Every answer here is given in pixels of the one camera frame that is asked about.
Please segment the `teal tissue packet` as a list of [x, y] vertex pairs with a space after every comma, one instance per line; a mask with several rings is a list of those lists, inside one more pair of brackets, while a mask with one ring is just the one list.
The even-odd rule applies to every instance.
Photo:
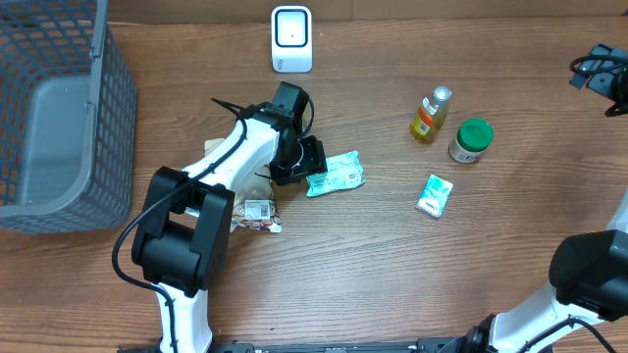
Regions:
[[363, 185], [364, 170], [359, 160], [359, 152], [353, 150], [326, 159], [327, 170], [306, 178], [309, 188], [307, 197], [355, 189]]

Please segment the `brown snack bag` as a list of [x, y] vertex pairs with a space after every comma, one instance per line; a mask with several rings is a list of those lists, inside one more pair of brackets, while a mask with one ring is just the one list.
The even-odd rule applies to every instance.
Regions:
[[213, 173], [201, 180], [208, 185], [221, 184], [235, 193], [231, 231], [237, 227], [282, 231], [267, 166], [272, 147], [273, 142], [246, 139]]

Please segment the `green white tissue pack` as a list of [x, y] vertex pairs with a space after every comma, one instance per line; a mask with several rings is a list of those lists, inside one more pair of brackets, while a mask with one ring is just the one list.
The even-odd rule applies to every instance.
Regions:
[[418, 198], [415, 208], [438, 219], [442, 216], [453, 184], [435, 175], [430, 175]]

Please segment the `yellow liquid bottle grey cap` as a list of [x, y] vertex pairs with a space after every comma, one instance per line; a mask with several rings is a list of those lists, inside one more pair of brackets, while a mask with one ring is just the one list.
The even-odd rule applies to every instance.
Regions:
[[445, 123], [449, 109], [451, 91], [446, 86], [436, 87], [423, 97], [410, 132], [420, 143], [431, 143]]

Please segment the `green lid white jar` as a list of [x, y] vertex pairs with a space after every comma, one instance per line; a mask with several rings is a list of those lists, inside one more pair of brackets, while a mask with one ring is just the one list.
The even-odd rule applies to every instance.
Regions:
[[492, 126], [481, 119], [465, 121], [448, 146], [450, 157], [461, 164], [477, 162], [494, 139]]

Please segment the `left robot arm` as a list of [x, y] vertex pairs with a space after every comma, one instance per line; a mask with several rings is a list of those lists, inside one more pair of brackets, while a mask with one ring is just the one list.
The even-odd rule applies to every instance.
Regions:
[[301, 87], [283, 81], [269, 102], [221, 105], [235, 114], [232, 133], [182, 171], [160, 168], [125, 230], [142, 269], [138, 286], [159, 300], [157, 352], [210, 351], [208, 290], [225, 263], [237, 192], [254, 177], [283, 186], [327, 169], [323, 144], [303, 120], [313, 103]]

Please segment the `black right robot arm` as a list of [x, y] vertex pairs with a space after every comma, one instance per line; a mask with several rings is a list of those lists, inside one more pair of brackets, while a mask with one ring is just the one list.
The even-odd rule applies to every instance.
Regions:
[[603, 231], [565, 238], [549, 266], [549, 282], [508, 312], [486, 317], [444, 352], [551, 352], [559, 339], [587, 329], [612, 352], [595, 329], [627, 315], [627, 199]]

